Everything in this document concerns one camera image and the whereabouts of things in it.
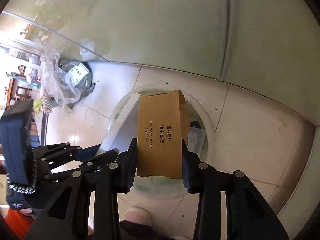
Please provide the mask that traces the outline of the person's right hand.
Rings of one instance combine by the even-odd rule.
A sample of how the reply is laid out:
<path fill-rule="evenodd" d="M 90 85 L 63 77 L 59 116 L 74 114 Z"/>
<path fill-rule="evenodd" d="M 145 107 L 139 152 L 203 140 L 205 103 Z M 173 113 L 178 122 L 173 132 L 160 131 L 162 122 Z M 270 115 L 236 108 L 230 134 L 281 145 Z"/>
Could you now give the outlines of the person's right hand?
<path fill-rule="evenodd" d="M 125 213 L 120 223 L 121 239 L 160 240 L 160 239 L 189 239 L 185 236 L 164 237 L 152 228 L 150 214 L 139 207 L 132 207 Z"/>

